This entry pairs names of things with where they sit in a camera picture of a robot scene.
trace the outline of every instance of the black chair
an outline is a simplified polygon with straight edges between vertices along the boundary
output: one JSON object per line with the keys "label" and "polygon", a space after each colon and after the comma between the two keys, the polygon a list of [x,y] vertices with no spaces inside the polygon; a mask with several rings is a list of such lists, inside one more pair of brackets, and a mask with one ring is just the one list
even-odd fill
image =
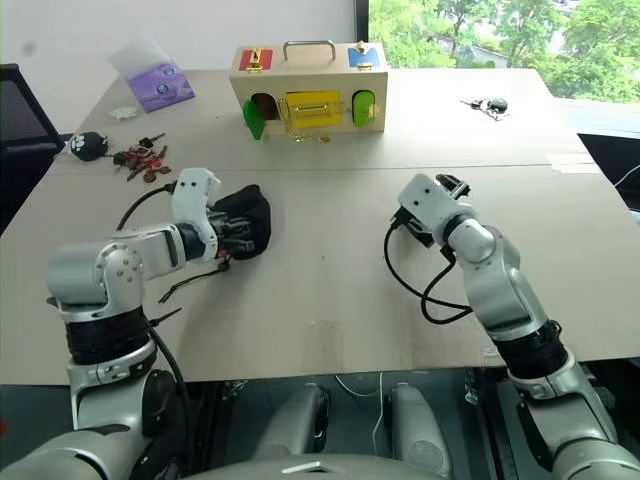
{"label": "black chair", "polygon": [[0,66],[0,233],[63,147],[18,65]]}

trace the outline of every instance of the wooden tabletop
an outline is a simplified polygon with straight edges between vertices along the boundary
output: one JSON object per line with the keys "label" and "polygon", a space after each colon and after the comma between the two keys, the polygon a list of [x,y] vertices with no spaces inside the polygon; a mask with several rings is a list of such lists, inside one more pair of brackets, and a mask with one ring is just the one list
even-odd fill
{"label": "wooden tabletop", "polygon": [[[157,300],[170,285],[211,267],[148,283],[150,318],[184,308],[159,332],[188,380],[501,364],[473,316],[430,325],[386,270],[388,220],[418,172],[471,184],[480,220],[519,249],[522,271],[580,360],[640,355],[640,229],[535,72],[392,71],[386,131],[336,135],[329,144],[253,141],[226,75],[188,72],[196,98],[122,122],[108,112],[135,101],[116,81],[79,129],[108,135],[111,151],[166,132],[175,174],[162,181],[204,166],[221,178],[222,195],[257,183],[271,203],[273,234],[261,256],[166,304]],[[459,102],[492,96],[509,100],[511,117],[494,122]],[[45,303],[47,261],[64,244],[107,239],[152,188],[138,180],[115,175],[110,159],[62,154],[4,233],[1,383],[68,383],[64,325]],[[158,196],[131,225],[171,220],[169,197]],[[444,266],[402,231],[391,256],[416,287]],[[463,302],[461,278],[454,270],[439,295]]]}

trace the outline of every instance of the small white object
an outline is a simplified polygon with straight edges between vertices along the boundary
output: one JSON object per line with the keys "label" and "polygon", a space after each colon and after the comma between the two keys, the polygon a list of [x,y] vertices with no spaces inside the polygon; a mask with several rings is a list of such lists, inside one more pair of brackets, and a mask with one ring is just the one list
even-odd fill
{"label": "small white object", "polygon": [[378,393],[378,390],[376,390],[375,392],[371,392],[371,393],[358,393],[354,390],[351,390],[349,387],[347,387],[344,382],[342,381],[342,379],[340,378],[339,375],[334,375],[336,381],[340,384],[340,386],[345,389],[347,392],[349,392],[351,395],[354,395],[356,397],[373,397],[374,395],[376,395]]}
{"label": "small white object", "polygon": [[625,173],[624,177],[622,177],[620,180],[618,180],[616,183],[614,183],[613,186],[618,188],[618,185],[620,185],[622,182],[624,182],[627,178],[629,178],[629,175],[631,175],[633,172],[635,172],[638,169],[640,169],[640,165],[636,165],[631,170],[629,170],[627,173]]}
{"label": "small white object", "polygon": [[551,164],[551,168],[562,173],[602,173],[595,163],[576,163],[573,165],[553,163]]}
{"label": "small white object", "polygon": [[551,165],[576,165],[576,164],[591,164],[593,158],[588,153],[549,153],[547,154],[547,160]]}
{"label": "small white object", "polygon": [[373,453],[378,455],[378,445],[376,444],[376,433],[378,432],[378,428],[380,428],[380,424],[382,423],[382,417],[384,416],[384,397],[382,395],[382,372],[380,372],[380,377],[378,380],[378,393],[380,394],[380,414],[378,415],[378,420],[373,427],[373,431],[371,432],[371,442],[373,443]]}
{"label": "small white object", "polygon": [[118,120],[125,120],[127,118],[137,117],[138,109],[136,107],[120,107],[116,108],[113,112],[109,112],[109,115]]}

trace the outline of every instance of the bunch of keys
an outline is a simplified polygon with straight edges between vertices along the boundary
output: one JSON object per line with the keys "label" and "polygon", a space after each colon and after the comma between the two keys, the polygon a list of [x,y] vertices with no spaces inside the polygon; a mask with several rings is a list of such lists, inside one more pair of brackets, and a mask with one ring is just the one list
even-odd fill
{"label": "bunch of keys", "polygon": [[129,167],[131,173],[127,177],[127,182],[130,182],[131,180],[136,178],[136,176],[142,171],[146,171],[145,175],[143,176],[143,180],[146,183],[154,182],[156,179],[156,173],[171,173],[171,169],[169,167],[162,165],[162,159],[164,158],[166,153],[167,146],[165,145],[157,155],[151,155],[149,158],[144,158],[137,161],[137,163],[132,164]]}
{"label": "bunch of keys", "polygon": [[491,100],[484,98],[482,100],[473,100],[472,102],[460,101],[465,105],[469,105],[473,110],[484,112],[496,122],[504,120],[505,117],[509,116],[509,114],[506,113],[508,104],[504,98],[493,98]]}
{"label": "bunch of keys", "polygon": [[130,147],[129,150],[117,152],[113,154],[113,164],[116,167],[116,173],[120,171],[123,166],[133,170],[134,167],[144,161],[144,159],[153,155],[153,151],[145,147]]}

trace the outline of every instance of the black paw print keychain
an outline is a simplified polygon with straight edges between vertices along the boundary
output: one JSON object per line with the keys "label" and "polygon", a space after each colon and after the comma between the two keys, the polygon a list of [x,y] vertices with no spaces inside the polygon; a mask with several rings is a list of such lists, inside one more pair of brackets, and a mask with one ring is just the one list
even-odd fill
{"label": "black paw print keychain", "polygon": [[98,132],[85,132],[76,135],[70,142],[71,153],[84,162],[105,157],[109,149],[107,137]]}

